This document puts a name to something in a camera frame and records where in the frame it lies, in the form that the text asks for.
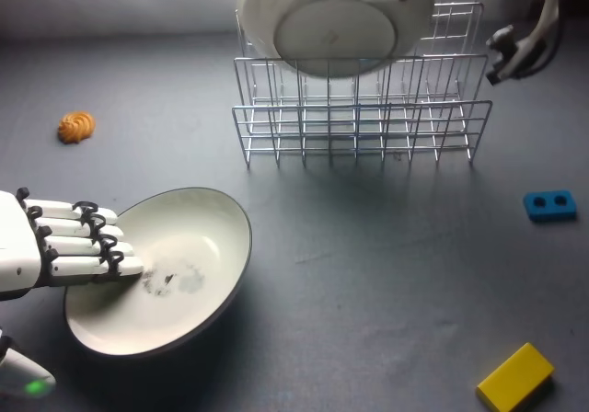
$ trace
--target gray wall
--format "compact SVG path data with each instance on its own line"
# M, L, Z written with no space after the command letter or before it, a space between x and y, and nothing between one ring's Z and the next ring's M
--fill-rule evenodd
M520 18L528 0L482 0L486 19ZM36 39L192 33L235 27L235 0L0 0L0 36Z

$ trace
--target blue block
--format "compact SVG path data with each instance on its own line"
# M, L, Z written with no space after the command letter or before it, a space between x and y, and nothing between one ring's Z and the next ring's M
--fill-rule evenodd
M528 193L524 196L524 206L534 222L564 221L577 217L577 204L565 189Z

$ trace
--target dish rack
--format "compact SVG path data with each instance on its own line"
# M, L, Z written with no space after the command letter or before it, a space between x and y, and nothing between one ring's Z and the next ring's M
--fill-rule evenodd
M379 155L385 163L387 155L430 153L439 162L445 152L472 163L492 108L478 99L488 57L472 53L482 11L479 0L435 0L430 31L411 56L345 79L258 57L237 19L241 105L233 119L247 166L255 154L273 155L278 166L283 155L305 165L308 155Z

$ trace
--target white bowl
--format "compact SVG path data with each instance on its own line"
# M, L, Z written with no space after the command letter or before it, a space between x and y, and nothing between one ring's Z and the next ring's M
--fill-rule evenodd
M427 31L433 0L237 0L239 23L254 48L307 74L344 77L375 70L409 52Z
M67 289L65 318L84 346L117 356L169 349L228 306L251 252L248 217L229 196L176 189L133 206L117 225L146 272Z

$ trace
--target bowl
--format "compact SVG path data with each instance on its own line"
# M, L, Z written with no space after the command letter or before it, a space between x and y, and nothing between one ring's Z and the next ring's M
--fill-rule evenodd
M109 356L175 348L210 325L237 292L251 252L243 209L214 189L175 189L119 216L125 242L145 265L134 281L66 290L74 337Z
M323 77L370 72L406 54L432 12L433 0L237 0L239 23L260 55Z

